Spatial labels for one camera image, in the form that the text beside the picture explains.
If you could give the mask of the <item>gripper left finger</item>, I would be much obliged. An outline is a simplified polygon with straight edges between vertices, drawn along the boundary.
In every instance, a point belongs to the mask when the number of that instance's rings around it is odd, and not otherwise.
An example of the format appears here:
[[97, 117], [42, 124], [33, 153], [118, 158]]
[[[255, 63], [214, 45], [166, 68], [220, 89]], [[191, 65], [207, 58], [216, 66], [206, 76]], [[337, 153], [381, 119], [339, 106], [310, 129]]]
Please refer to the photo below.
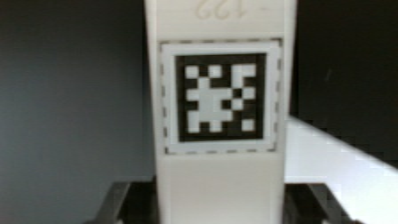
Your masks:
[[115, 182], [87, 224], [158, 224], [152, 182]]

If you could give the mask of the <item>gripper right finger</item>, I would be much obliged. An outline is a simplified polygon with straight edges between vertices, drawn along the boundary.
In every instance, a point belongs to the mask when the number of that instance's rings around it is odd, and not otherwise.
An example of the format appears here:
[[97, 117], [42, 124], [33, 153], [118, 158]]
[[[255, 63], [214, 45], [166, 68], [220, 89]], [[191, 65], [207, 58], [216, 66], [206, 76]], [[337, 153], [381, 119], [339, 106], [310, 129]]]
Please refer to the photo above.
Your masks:
[[282, 224], [362, 224], [353, 220], [323, 183], [289, 183]]

